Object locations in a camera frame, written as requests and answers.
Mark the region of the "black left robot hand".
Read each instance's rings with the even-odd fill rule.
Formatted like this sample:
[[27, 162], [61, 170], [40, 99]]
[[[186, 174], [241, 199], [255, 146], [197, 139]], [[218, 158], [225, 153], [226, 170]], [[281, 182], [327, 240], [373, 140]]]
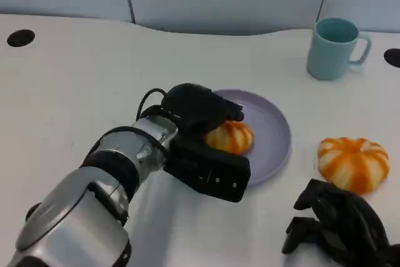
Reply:
[[171, 88], [161, 107], [179, 118], [186, 129], [206, 134], [225, 121], [242, 121], [243, 107], [199, 84], [179, 84]]

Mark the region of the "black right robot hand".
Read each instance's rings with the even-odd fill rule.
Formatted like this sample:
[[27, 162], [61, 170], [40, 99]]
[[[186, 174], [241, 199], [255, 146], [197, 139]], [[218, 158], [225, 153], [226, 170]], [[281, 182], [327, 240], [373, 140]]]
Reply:
[[292, 219], [283, 254], [312, 243], [341, 266], [399, 266], [399, 245], [389, 242], [382, 221], [364, 198], [311, 179], [294, 204], [299, 211], [309, 208], [316, 217]]

